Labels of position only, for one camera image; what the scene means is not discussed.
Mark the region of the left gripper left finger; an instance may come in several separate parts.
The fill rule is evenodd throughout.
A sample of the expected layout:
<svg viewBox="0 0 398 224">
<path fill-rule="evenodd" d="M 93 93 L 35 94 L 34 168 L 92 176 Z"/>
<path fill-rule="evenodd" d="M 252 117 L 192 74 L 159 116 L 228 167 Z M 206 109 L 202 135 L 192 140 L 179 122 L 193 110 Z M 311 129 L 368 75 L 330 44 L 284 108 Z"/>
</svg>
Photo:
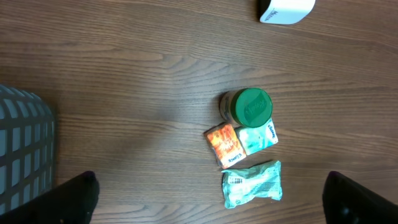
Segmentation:
<svg viewBox="0 0 398 224">
<path fill-rule="evenodd" d="M 99 194 L 95 173 L 86 171 L 1 215 L 1 224 L 89 223 Z"/>
</svg>

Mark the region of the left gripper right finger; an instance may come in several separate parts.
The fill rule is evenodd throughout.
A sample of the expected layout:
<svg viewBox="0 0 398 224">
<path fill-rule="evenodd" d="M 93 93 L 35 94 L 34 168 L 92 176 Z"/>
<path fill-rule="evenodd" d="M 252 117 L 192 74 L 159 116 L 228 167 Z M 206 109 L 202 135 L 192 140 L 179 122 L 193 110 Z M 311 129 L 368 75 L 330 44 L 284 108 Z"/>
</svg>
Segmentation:
<svg viewBox="0 0 398 224">
<path fill-rule="evenodd" d="M 397 223 L 396 204 L 337 171 L 328 174 L 322 200 L 327 224 Z"/>
</svg>

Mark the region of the teal packet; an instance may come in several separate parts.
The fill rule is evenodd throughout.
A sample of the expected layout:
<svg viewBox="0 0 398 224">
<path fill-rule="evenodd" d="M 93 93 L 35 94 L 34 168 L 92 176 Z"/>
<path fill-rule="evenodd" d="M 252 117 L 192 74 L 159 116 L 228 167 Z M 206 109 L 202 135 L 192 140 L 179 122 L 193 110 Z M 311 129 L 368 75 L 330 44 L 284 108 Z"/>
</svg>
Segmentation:
<svg viewBox="0 0 398 224">
<path fill-rule="evenodd" d="M 280 200 L 283 196 L 281 165 L 280 161 L 270 161 L 247 169 L 223 170 L 224 206 L 235 208 L 256 197 Z"/>
</svg>

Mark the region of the orange snack packet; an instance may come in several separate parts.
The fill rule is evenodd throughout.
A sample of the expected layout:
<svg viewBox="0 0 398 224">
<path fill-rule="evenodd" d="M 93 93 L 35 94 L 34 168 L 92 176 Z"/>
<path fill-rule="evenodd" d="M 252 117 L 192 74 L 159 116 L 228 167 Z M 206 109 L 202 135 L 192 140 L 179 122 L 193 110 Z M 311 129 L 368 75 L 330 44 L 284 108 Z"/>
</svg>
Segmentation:
<svg viewBox="0 0 398 224">
<path fill-rule="evenodd" d="M 246 158 L 243 149 L 233 126 L 229 123 L 222 123 L 209 129 L 204 137 L 212 150 L 222 169 L 228 169 Z"/>
</svg>

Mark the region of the green lidded jar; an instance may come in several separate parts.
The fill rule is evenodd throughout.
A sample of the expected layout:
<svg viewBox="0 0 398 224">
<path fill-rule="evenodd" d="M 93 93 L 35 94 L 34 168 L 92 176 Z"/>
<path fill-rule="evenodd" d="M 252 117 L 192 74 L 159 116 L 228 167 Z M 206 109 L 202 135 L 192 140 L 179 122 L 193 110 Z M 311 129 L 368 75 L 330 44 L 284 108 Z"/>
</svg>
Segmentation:
<svg viewBox="0 0 398 224">
<path fill-rule="evenodd" d="M 247 128 L 258 128 L 272 116 L 273 103 L 260 88 L 243 88 L 226 92 L 220 99 L 220 114 L 229 123 Z"/>
</svg>

